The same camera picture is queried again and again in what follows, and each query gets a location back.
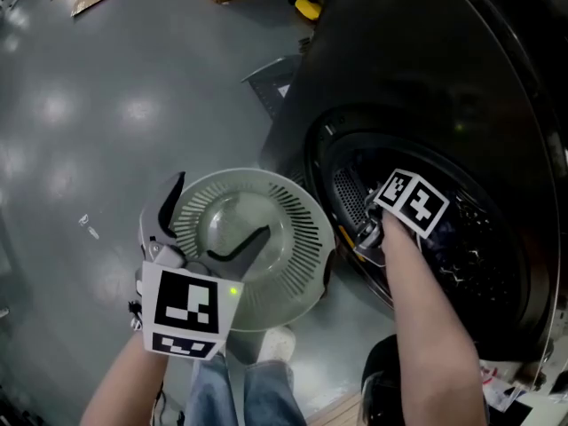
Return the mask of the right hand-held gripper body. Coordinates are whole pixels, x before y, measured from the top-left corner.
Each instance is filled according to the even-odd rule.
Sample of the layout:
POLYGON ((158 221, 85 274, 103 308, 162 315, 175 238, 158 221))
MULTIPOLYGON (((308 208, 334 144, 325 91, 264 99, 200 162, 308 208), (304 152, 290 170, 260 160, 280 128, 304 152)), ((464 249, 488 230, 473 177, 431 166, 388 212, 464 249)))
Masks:
POLYGON ((430 182, 411 171, 395 169, 365 199, 365 219, 359 225, 353 251, 368 262, 384 267, 383 212, 389 211, 422 245, 437 226, 449 200, 430 182))

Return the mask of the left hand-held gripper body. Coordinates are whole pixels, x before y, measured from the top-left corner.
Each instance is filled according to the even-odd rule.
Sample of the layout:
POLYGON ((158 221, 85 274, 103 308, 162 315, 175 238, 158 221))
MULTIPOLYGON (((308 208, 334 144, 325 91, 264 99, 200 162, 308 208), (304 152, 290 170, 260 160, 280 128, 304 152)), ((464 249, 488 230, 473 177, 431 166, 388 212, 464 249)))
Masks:
POLYGON ((210 360, 224 347, 243 284, 185 268, 170 245, 151 241, 137 282, 147 351, 210 360))

